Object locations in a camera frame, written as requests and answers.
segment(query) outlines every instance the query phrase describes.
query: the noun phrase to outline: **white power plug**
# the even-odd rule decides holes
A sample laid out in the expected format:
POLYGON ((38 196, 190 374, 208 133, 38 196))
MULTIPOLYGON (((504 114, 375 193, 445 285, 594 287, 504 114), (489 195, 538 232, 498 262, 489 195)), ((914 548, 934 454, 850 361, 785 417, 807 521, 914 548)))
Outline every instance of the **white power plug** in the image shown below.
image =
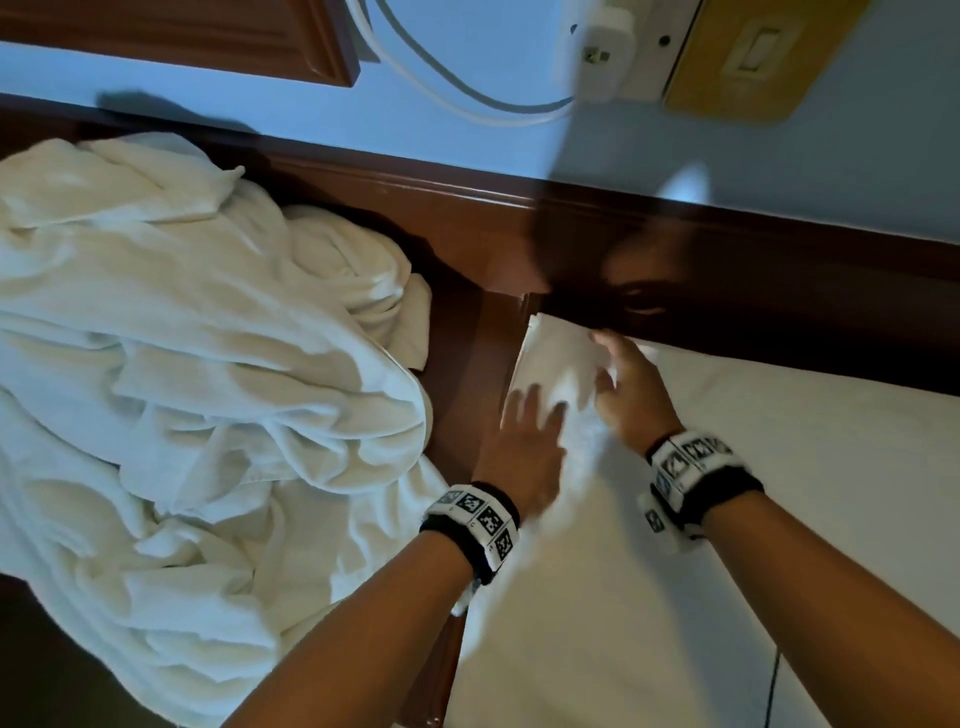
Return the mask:
POLYGON ((652 7, 653 0, 565 0, 557 84, 578 101, 613 99, 633 64, 638 26, 652 7))

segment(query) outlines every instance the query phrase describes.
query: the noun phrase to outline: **wooden headboard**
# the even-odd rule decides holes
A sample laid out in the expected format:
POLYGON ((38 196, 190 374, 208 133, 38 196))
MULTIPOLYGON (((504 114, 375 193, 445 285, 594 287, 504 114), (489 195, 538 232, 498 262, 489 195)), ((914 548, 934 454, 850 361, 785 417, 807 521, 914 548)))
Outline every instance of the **wooden headboard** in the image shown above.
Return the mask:
MULTIPOLYGON (((52 136, 180 133, 281 202, 391 235, 434 288, 428 450, 468 476, 542 310, 695 351, 960 395, 960 247, 0 96, 0 157, 52 136)), ((452 619, 403 721, 439 726, 452 619)))

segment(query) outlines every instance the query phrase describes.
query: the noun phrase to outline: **person's right hand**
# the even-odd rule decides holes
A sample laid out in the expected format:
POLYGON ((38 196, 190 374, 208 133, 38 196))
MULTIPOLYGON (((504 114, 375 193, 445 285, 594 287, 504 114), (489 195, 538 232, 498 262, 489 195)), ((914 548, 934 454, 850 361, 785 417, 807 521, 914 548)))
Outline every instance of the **person's right hand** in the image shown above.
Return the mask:
POLYGON ((610 352, 616 384, 602 367, 596 375, 596 410, 630 449, 646 455, 658 440, 684 430, 657 367, 636 345, 615 331, 592 331, 590 338, 610 352))

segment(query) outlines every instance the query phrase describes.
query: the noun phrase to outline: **dark brown wood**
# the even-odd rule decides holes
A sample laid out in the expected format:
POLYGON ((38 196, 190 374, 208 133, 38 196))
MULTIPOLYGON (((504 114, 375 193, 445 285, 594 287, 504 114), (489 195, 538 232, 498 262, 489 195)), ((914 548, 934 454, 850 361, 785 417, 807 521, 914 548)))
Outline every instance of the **dark brown wood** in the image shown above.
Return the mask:
POLYGON ((350 86, 346 12, 342 0, 0 0, 0 38, 350 86))
MULTIPOLYGON (((429 456, 469 477, 531 310, 701 352, 960 395, 960 247, 0 96, 0 157, 41 139, 181 133, 281 202, 391 235, 434 291, 429 456), (535 292, 522 303, 520 296, 535 292)), ((404 709, 439 726, 463 624, 404 709)))

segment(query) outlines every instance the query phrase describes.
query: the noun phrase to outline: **wall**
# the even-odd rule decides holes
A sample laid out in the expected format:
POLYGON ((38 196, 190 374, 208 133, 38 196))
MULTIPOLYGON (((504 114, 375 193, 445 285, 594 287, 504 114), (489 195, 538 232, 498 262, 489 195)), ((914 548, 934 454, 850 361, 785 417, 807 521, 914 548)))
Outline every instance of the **wall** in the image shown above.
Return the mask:
MULTIPOLYGON (((392 6, 468 83, 525 104, 557 97, 549 75, 560 1, 392 6)), ((384 42, 430 78, 374 7, 372 18, 384 42)), ((172 117, 191 112, 274 136, 646 194, 701 162, 717 205, 960 241, 958 25, 954 0, 875 0, 800 109, 765 129, 629 102, 580 107, 551 125, 494 129, 435 108, 382 64, 365 63, 357 86, 340 89, 4 43, 0 91, 172 117), (143 94, 187 111, 143 107, 143 94)), ((455 94, 443 82, 436 87, 455 94)))

